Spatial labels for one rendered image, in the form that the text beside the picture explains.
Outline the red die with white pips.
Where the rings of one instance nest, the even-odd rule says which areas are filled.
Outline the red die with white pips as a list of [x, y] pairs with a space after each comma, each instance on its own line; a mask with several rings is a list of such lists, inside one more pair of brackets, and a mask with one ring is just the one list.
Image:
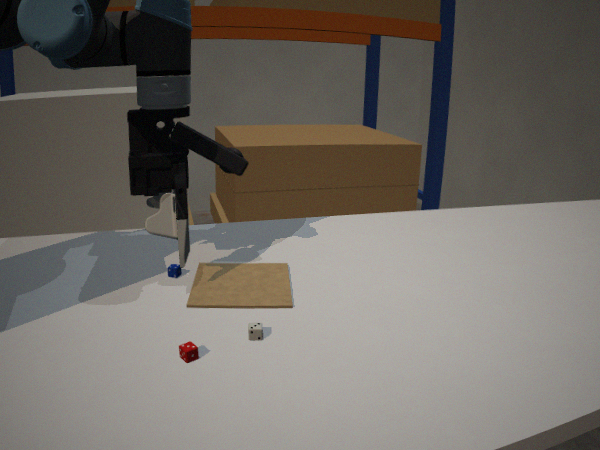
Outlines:
[[191, 341], [185, 344], [179, 345], [180, 357], [186, 362], [192, 362], [199, 359], [198, 347]]

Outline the blue die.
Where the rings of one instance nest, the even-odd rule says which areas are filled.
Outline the blue die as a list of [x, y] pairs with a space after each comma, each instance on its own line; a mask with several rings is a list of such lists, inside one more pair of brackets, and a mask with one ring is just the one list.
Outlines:
[[168, 267], [168, 277], [178, 278], [182, 274], [180, 265], [171, 264]]

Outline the beige die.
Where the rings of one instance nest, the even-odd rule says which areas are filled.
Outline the beige die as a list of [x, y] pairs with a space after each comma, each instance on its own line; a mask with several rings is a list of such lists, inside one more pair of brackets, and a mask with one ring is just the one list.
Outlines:
[[248, 323], [249, 340], [262, 340], [262, 323]]

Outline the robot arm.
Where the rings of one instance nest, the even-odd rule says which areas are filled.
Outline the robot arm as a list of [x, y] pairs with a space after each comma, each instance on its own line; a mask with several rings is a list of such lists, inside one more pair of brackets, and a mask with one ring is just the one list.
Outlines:
[[[190, 1], [136, 0], [135, 10], [106, 12], [109, 2], [0, 0], [0, 51], [28, 44], [60, 69], [136, 65], [142, 109], [187, 107], [191, 76], [179, 75], [191, 75]], [[226, 173], [244, 173], [248, 161], [238, 149], [181, 122], [175, 127], [173, 141]]]

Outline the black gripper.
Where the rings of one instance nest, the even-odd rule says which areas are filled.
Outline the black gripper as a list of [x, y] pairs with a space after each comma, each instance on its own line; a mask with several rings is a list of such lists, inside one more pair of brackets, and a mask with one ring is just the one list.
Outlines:
[[[139, 110], [127, 112], [130, 122], [130, 192], [133, 196], [152, 196], [147, 199], [147, 205], [160, 210], [146, 219], [145, 229], [150, 234], [177, 239], [180, 268], [184, 268], [190, 252], [187, 201], [189, 149], [173, 141], [169, 135], [176, 128], [172, 118], [190, 116], [190, 106]], [[165, 123], [165, 128], [157, 127], [159, 121]]]

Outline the tan square mat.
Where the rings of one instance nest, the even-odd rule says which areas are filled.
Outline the tan square mat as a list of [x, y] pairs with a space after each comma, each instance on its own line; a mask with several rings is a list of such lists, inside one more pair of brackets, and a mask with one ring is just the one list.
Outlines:
[[199, 263], [187, 308], [293, 308], [287, 263]]

